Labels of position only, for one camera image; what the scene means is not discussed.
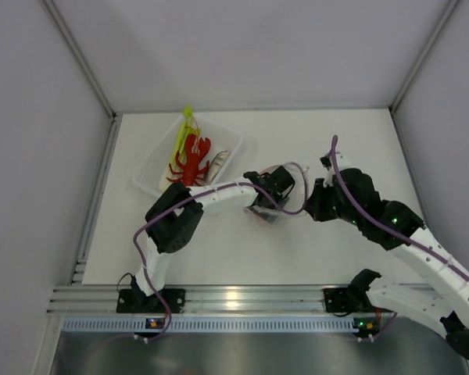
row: white object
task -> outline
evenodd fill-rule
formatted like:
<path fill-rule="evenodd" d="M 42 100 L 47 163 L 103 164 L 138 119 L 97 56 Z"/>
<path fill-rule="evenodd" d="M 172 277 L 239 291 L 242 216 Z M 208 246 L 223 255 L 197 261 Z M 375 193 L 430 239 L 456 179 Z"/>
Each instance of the white object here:
<path fill-rule="evenodd" d="M 220 169 L 226 163 L 227 158 L 231 153 L 228 150 L 224 150 L 215 155 L 210 162 L 209 171 L 205 176 L 205 185 L 212 184 L 213 179 L 219 173 Z"/>
<path fill-rule="evenodd" d="M 351 168 L 351 163 L 349 162 L 349 159 L 347 159 L 341 152 L 335 151 L 335 154 L 337 155 L 337 167 L 339 171 Z M 325 181 L 323 181 L 323 185 L 325 187 L 332 186 L 334 176 L 335 170 L 334 168 L 330 167 L 328 169 L 327 176 L 325 177 Z"/>
<path fill-rule="evenodd" d="M 230 127 L 221 125 L 217 121 L 210 120 L 201 115 L 194 115 L 198 123 L 202 138 L 209 138 L 212 142 L 209 153 L 200 164 L 200 168 L 205 166 L 207 160 L 212 160 L 219 152 L 228 150 L 231 154 L 226 160 L 226 163 L 220 168 L 219 173 L 215 176 L 212 184 L 215 184 L 222 177 L 226 168 L 230 165 L 234 157 L 236 157 L 238 150 L 243 143 L 243 135 Z M 136 184 L 143 191 L 159 197 L 163 193 L 159 189 L 160 181 L 165 178 L 169 170 L 168 164 L 172 151 L 174 150 L 175 141 L 179 127 L 184 122 L 184 116 L 179 115 L 174 123 L 170 126 L 169 130 L 160 138 L 160 140 L 151 146 L 151 152 L 148 157 L 141 163 L 132 175 L 132 182 Z"/>

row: translucent container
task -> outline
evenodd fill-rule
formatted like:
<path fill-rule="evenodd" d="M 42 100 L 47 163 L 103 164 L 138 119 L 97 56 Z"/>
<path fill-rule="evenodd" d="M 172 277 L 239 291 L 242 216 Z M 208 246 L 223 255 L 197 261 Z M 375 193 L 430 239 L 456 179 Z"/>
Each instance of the translucent container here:
<path fill-rule="evenodd" d="M 202 138 L 207 137 L 212 142 L 209 153 L 203 159 L 200 168 L 205 166 L 207 160 L 212 162 L 212 159 L 217 155 L 217 153 L 225 150 L 230 152 L 226 163 L 215 176 L 212 184 L 222 182 L 220 178 L 227 166 L 229 166 L 236 158 L 236 155 L 242 146 L 244 137 L 239 132 L 221 125 L 215 120 L 210 120 L 201 115 L 195 115 L 195 118 L 202 130 L 200 136 Z M 177 132 L 179 131 L 179 126 L 183 122 L 184 117 L 179 115 L 179 117 L 170 126 L 170 129 L 162 136 L 156 146 L 152 148 L 149 156 L 143 160 L 141 165 L 132 175 L 132 182 L 137 187 L 154 197 L 158 198 L 166 189 L 166 184 L 164 184 L 164 178 L 166 176 L 165 171 L 168 170 L 168 163 L 174 149 Z"/>

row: white table surface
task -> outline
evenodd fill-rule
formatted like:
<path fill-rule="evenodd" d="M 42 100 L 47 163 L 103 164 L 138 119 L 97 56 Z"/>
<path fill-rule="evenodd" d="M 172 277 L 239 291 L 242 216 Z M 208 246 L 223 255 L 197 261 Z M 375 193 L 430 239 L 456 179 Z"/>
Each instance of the white table surface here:
<path fill-rule="evenodd" d="M 417 214 L 414 187 L 387 109 L 203 113 L 245 135 L 241 154 L 220 182 L 248 170 L 296 161 L 309 178 L 324 177 L 319 158 L 338 134 L 338 150 L 370 174 L 382 198 L 406 203 Z M 140 265 L 132 245 L 155 199 L 131 175 L 176 113 L 124 115 L 92 238 L 84 284 L 116 284 Z M 423 280 L 380 246 L 340 220 L 315 223 L 287 218 L 255 225 L 243 211 L 204 216 L 187 247 L 170 265 L 168 284 L 343 284 L 370 268 L 399 283 Z"/>

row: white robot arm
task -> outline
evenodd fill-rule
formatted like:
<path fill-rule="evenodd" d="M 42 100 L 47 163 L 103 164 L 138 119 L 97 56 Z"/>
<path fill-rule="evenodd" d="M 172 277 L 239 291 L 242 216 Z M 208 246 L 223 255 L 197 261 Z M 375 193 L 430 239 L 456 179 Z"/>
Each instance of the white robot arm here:
<path fill-rule="evenodd" d="M 342 219 L 357 226 L 364 237 L 404 261 L 439 294 L 427 295 L 363 270 L 348 287 L 334 288 L 325 295 L 330 302 L 327 311 L 354 313 L 382 308 L 400 313 L 429 327 L 469 359 L 469 272 L 411 209 L 400 202 L 381 200 L 371 178 L 335 152 L 334 143 L 321 162 L 328 175 L 315 180 L 305 204 L 313 220 Z M 243 178 L 215 186 L 170 185 L 146 215 L 147 253 L 132 284 L 134 292 L 141 294 L 136 300 L 141 303 L 152 297 L 150 284 L 158 291 L 163 288 L 171 257 L 189 242 L 203 213 L 250 206 L 281 209 L 278 205 L 294 183 L 281 166 L 272 174 L 248 172 Z"/>

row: enclosure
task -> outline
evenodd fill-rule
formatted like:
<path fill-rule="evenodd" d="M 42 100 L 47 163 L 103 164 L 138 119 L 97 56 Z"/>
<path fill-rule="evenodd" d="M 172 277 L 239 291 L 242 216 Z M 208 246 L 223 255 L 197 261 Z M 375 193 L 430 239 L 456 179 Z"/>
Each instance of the enclosure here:
<path fill-rule="evenodd" d="M 128 317 L 116 285 L 140 266 L 132 235 L 156 200 L 134 175 L 187 104 L 242 135 L 220 182 L 290 161 L 321 177 L 337 134 L 469 269 L 469 0 L 0 2 L 0 373 L 469 372 L 405 319 L 360 347 L 304 328 L 148 346 L 89 332 L 89 318 Z M 185 319 L 325 322 L 324 286 L 363 268 L 428 289 L 354 227 L 251 219 L 206 217 L 174 258 L 166 283 L 187 291 Z M 302 367 L 280 359 L 286 345 Z M 62 352 L 89 357 L 70 369 Z"/>

